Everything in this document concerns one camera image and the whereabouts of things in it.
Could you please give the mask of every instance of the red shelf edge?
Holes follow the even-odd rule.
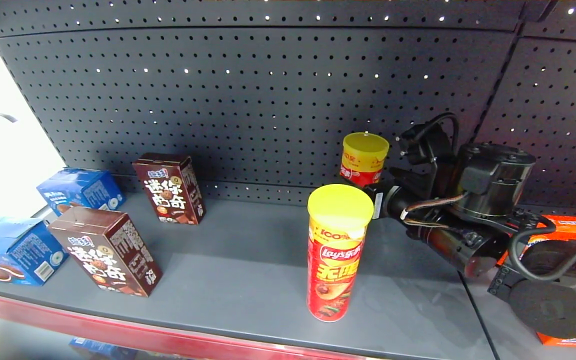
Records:
[[[0,319],[117,346],[209,360],[367,360],[267,342],[234,339],[92,316],[0,296]]]

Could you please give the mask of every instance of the lay's chips can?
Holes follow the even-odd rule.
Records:
[[[308,310],[338,321],[348,310],[373,202],[356,187],[331,184],[312,192],[308,212]]]

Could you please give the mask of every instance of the black cable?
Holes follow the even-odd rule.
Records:
[[[510,262],[512,263],[512,267],[519,274],[524,276],[524,278],[531,281],[555,281],[566,274],[566,272],[572,268],[574,264],[576,264],[576,254],[563,261],[557,266],[556,269],[550,273],[547,273],[546,275],[537,275],[533,273],[527,269],[524,264],[522,264],[521,260],[519,260],[517,245],[519,244],[519,240],[521,238],[530,237],[532,235],[549,234],[557,229],[555,224],[544,216],[539,216],[539,222],[546,225],[546,227],[526,228],[524,230],[515,232],[514,235],[510,237],[510,242],[508,244],[508,256],[510,258]]]
[[[459,119],[453,112],[444,112],[432,118],[432,120],[425,123],[423,128],[413,137],[414,142],[419,140],[439,122],[450,119],[452,121],[452,152],[457,153],[457,138],[459,137]]]

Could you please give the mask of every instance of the blue snack box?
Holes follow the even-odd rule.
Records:
[[[37,191],[57,216],[71,207],[116,210],[125,200],[105,170],[64,168],[37,186]]]
[[[41,286],[67,258],[42,219],[0,217],[0,283]]]
[[[137,350],[135,349],[89,340],[83,337],[73,337],[69,346],[86,359],[96,355],[103,356],[103,359],[108,360],[134,360],[137,356]]]

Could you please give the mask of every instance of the robotic arm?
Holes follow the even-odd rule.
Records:
[[[442,129],[453,125],[452,141]],[[466,143],[457,152],[459,121],[452,112],[396,138],[402,156],[419,175],[391,168],[392,179],[367,185],[375,218],[402,223],[406,234],[426,243],[467,278],[503,264],[488,292],[510,305],[534,330],[556,338],[576,337],[576,241],[544,241],[521,251],[532,235],[555,231],[546,217],[517,207],[537,161],[510,146]]]

